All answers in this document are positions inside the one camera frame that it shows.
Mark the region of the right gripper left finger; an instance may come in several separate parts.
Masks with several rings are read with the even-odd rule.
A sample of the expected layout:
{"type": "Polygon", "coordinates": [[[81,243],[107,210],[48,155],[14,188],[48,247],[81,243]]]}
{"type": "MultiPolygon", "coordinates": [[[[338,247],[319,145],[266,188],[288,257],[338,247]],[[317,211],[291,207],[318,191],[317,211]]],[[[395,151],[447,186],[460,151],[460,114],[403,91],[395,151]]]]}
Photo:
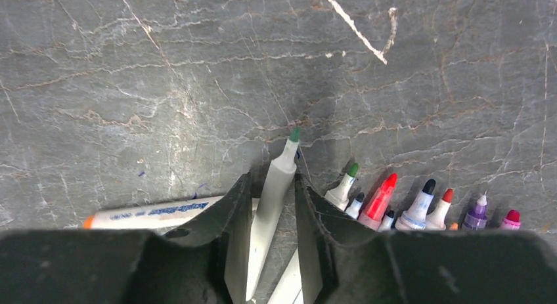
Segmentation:
{"type": "Polygon", "coordinates": [[[251,173],[191,221],[149,230],[1,233],[2,303],[244,303],[251,173]]]}

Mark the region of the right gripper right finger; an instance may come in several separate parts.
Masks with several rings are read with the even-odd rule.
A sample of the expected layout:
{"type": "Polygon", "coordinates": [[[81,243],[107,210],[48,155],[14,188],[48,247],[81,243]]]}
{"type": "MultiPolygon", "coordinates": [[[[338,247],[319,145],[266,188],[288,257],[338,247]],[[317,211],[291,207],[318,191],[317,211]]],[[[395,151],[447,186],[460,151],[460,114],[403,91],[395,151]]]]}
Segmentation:
{"type": "Polygon", "coordinates": [[[294,184],[305,303],[556,302],[556,253],[532,232],[376,232],[294,184]]]}

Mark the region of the red capped white marker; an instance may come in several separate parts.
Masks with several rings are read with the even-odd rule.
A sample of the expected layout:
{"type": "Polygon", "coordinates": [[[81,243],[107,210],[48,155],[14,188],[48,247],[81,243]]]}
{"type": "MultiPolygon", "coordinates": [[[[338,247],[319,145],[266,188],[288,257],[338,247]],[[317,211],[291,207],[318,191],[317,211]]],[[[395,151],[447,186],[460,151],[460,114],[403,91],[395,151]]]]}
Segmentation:
{"type": "Polygon", "coordinates": [[[398,176],[392,173],[372,195],[370,202],[362,210],[357,220],[372,230],[378,230],[386,208],[396,187],[398,176]]]}

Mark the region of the orange capped white marker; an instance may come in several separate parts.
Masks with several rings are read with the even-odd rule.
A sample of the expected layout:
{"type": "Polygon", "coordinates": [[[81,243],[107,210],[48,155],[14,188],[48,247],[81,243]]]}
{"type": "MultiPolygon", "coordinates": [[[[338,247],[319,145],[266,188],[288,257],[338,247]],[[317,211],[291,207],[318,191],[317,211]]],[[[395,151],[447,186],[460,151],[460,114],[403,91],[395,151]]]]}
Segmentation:
{"type": "Polygon", "coordinates": [[[257,207],[259,200],[234,200],[225,196],[194,198],[185,201],[152,204],[140,207],[124,207],[99,211],[86,218],[84,229],[157,229],[178,227],[198,215],[209,211],[228,216],[237,207],[257,207]]]}

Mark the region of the green capped white marker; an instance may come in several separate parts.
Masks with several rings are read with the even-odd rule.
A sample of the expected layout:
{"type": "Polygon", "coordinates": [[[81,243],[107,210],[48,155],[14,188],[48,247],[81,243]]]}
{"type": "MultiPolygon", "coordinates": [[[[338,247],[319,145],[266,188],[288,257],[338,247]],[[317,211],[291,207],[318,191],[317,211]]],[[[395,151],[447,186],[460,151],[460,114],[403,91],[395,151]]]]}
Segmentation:
{"type": "Polygon", "coordinates": [[[251,225],[246,301],[251,300],[255,294],[282,213],[284,197],[297,170],[295,157],[298,151],[300,133],[301,129],[299,127],[293,129],[281,155],[271,160],[267,171],[251,225]]]}

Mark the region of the white marker blue cap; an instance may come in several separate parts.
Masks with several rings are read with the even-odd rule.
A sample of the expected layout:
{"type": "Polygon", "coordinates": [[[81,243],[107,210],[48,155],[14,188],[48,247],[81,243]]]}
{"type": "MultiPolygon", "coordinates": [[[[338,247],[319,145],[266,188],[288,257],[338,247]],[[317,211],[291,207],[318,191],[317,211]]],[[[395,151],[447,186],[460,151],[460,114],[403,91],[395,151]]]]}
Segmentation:
{"type": "Polygon", "coordinates": [[[426,181],[422,190],[417,194],[409,209],[402,212],[395,222],[397,230],[425,230],[426,216],[429,206],[434,198],[436,186],[435,179],[426,181]]]}

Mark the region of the blue capped white marker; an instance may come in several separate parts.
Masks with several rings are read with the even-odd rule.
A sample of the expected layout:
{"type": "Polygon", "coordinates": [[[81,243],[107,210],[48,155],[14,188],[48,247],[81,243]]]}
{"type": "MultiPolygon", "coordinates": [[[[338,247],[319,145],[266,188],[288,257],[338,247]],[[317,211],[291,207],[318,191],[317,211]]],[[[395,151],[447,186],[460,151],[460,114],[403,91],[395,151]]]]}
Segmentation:
{"type": "Polygon", "coordinates": [[[448,188],[435,209],[426,216],[426,230],[445,230],[445,218],[453,199],[453,189],[448,188]]]}

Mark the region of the dark purple thin pen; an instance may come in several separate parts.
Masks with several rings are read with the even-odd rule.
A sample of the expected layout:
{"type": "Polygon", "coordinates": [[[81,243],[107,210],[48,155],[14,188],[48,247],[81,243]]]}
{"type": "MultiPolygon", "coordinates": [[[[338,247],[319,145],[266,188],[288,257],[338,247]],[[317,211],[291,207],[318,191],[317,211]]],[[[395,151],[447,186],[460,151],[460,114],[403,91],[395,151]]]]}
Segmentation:
{"type": "Polygon", "coordinates": [[[487,192],[485,191],[475,202],[474,206],[466,213],[462,222],[464,230],[482,230],[487,224],[487,192]]]}

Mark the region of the pink highlighter pen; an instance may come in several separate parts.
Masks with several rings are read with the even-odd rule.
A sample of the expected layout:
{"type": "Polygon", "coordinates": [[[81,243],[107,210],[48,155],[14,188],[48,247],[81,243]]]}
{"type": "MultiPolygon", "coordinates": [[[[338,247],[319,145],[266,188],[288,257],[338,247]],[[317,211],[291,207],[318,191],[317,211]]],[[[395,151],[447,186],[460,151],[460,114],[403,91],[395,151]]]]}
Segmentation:
{"type": "Polygon", "coordinates": [[[519,230],[521,227],[520,212],[511,209],[502,219],[499,229],[503,230],[519,230]]]}

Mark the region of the blue marker with clip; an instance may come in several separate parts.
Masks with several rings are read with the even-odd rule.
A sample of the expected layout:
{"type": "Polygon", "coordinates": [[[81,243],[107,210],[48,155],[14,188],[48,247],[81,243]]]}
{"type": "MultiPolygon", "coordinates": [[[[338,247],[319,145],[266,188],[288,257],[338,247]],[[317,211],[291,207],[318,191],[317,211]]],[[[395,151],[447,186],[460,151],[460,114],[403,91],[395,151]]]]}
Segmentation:
{"type": "Polygon", "coordinates": [[[360,192],[356,197],[354,197],[353,201],[350,205],[346,208],[345,212],[353,219],[357,219],[361,210],[361,206],[365,199],[365,193],[360,192]]]}

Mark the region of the dark blue white-ended cap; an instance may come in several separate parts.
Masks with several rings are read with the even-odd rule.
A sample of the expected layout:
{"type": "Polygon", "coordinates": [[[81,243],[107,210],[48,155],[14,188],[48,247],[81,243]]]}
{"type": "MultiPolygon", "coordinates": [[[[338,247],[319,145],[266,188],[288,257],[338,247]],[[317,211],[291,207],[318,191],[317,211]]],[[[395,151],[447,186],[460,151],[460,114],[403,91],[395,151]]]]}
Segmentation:
{"type": "Polygon", "coordinates": [[[391,230],[394,220],[395,220],[395,212],[394,210],[390,209],[384,215],[384,218],[382,219],[382,222],[380,223],[380,226],[378,227],[377,231],[383,232],[383,231],[391,230]]]}

